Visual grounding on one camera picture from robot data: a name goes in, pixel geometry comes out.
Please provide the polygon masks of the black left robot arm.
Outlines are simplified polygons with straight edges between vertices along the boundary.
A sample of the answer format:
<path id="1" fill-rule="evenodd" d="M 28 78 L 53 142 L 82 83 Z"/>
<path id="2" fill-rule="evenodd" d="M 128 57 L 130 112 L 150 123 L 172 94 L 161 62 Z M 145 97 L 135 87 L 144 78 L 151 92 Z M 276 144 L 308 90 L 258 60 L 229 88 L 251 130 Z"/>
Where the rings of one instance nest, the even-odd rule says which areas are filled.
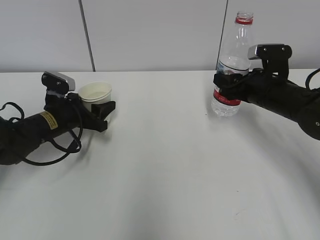
<path id="1" fill-rule="evenodd" d="M 104 132 L 108 128 L 106 117 L 115 110 L 115 101 L 94 104 L 87 110 L 79 95 L 69 93 L 66 97 L 45 96 L 44 111 L 25 117 L 24 111 L 14 102 L 21 117 L 0 120 L 0 163 L 15 165 L 25 162 L 33 166 L 49 166 L 61 162 L 82 148 L 83 130 Z M 49 142 L 63 156 L 48 162 L 35 162 L 27 157 L 41 144 Z"/>

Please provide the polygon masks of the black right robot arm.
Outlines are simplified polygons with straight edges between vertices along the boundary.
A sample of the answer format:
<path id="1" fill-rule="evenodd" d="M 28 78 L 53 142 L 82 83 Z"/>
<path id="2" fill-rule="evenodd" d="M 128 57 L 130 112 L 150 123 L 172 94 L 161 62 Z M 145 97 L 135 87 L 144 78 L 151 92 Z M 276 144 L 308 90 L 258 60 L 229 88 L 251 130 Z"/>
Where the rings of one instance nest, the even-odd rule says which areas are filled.
<path id="1" fill-rule="evenodd" d="M 216 73 L 213 83 L 227 100 L 240 100 L 287 118 L 320 139 L 320 89 L 309 89 L 255 68 L 247 75 Z"/>

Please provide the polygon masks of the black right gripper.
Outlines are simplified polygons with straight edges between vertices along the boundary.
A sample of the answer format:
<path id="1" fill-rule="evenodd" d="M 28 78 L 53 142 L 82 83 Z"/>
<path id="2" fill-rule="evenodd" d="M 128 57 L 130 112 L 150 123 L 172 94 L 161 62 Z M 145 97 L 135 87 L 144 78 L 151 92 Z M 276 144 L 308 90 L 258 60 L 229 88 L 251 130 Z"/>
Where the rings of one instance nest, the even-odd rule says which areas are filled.
<path id="1" fill-rule="evenodd" d="M 253 103 L 272 88 L 288 82 L 289 72 L 270 72 L 255 68 L 243 76 L 239 73 L 216 73 L 213 77 L 213 98 L 220 103 Z"/>

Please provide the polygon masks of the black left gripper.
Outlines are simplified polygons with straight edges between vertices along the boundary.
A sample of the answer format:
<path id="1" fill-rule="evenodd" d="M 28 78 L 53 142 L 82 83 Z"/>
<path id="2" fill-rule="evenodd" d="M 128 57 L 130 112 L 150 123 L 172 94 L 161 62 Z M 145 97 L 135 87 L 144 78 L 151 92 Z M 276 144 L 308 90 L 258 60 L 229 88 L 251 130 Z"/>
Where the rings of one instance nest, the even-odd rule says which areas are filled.
<path id="1" fill-rule="evenodd" d="M 55 131 L 67 132 L 74 128 L 84 128 L 103 132 L 108 128 L 107 118 L 116 109 L 115 101 L 92 104 L 91 112 L 85 108 L 77 93 L 69 93 L 65 97 L 45 96 L 44 110 L 50 113 L 57 127 Z"/>

